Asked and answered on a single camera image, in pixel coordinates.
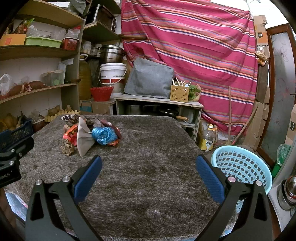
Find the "egg carton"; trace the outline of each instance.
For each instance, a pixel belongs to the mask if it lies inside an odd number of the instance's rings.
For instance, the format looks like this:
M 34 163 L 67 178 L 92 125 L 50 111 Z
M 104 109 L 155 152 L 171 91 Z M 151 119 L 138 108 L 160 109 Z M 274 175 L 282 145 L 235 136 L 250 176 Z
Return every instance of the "egg carton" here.
M 57 118 L 59 115 L 70 115 L 70 114 L 79 114 L 80 111 L 77 111 L 77 110 L 71 110 L 71 111 L 66 111 L 66 110 L 63 110 L 61 109 L 57 114 L 55 115 L 47 115 L 45 116 L 45 122 L 51 122 L 53 121 L 55 118 Z

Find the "pink striped fabric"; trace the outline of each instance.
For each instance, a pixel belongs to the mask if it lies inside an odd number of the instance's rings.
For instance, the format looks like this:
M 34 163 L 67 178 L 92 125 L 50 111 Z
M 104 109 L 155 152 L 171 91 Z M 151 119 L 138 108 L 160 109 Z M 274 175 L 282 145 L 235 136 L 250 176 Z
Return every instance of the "pink striped fabric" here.
M 232 126 L 237 134 L 255 99 L 257 60 L 249 11 L 203 0 L 123 0 L 122 33 L 146 35 L 126 40 L 132 63 L 146 58 L 171 66 L 178 78 L 199 84 L 202 116 L 227 131 L 231 86 Z

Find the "green tray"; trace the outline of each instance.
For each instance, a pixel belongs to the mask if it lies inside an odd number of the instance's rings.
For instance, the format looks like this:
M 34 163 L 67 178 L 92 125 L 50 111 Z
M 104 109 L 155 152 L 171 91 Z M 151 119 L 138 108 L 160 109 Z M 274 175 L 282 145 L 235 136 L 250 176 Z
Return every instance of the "green tray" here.
M 25 45 L 40 45 L 40 46 L 48 46 L 59 48 L 61 46 L 62 41 L 56 39 L 48 39 L 42 37 L 26 37 Z

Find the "frosted glass panel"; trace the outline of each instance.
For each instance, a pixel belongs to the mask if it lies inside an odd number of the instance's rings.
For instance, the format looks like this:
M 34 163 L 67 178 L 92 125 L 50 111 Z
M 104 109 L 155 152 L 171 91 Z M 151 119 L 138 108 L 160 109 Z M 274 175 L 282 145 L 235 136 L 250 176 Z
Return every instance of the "frosted glass panel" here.
M 262 149 L 276 161 L 280 144 L 285 143 L 291 111 L 294 106 L 295 64 L 288 33 L 271 36 L 275 60 L 275 94 L 271 118 Z

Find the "furry tablecloth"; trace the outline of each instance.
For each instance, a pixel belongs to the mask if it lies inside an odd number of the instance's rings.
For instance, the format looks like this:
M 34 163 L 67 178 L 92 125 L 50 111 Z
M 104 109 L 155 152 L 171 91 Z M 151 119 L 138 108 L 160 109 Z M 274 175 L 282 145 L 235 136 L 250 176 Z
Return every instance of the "furry tablecloth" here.
M 96 116 L 114 123 L 123 139 L 116 147 L 94 145 L 84 157 L 61 153 L 64 122 L 56 118 L 34 135 L 20 162 L 22 179 L 7 191 L 29 202 L 39 178 L 59 181 L 95 155 L 102 171 L 79 204 L 105 240 L 180 240 L 196 237 L 218 208 L 195 168 L 200 149 L 176 120 L 159 116 Z

